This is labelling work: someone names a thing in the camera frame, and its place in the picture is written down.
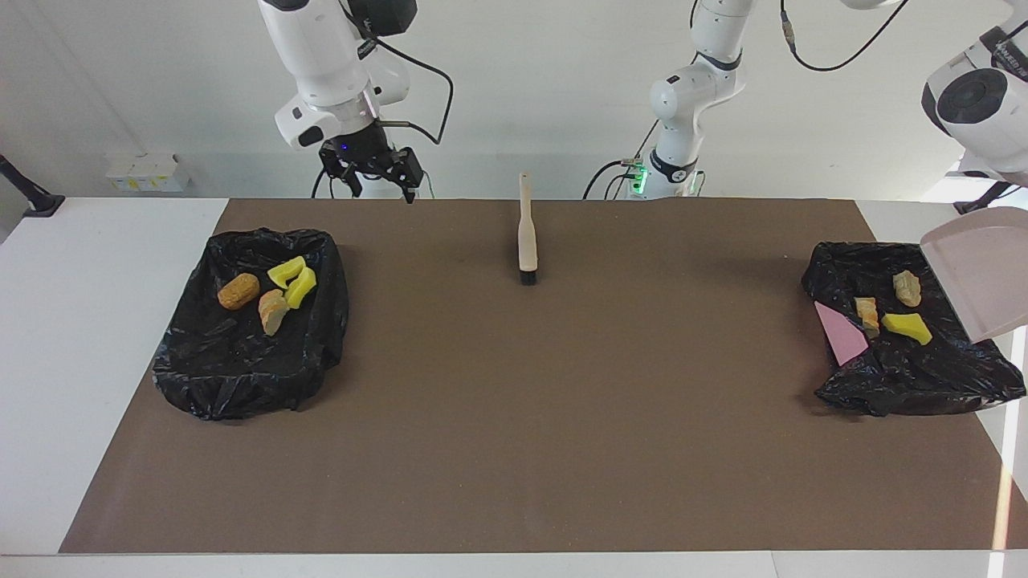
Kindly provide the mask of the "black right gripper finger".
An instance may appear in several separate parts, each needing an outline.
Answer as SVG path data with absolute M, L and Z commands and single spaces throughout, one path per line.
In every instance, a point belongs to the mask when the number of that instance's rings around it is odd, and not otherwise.
M 425 178 L 425 169 L 411 147 L 390 150 L 386 161 L 386 180 L 401 188 L 406 202 L 414 202 Z
M 330 197 L 334 197 L 333 182 L 339 180 L 348 186 L 352 197 L 362 195 L 362 183 L 357 176 L 356 169 L 348 162 L 341 160 L 339 153 L 334 148 L 320 148 L 320 162 L 322 173 L 329 180 Z

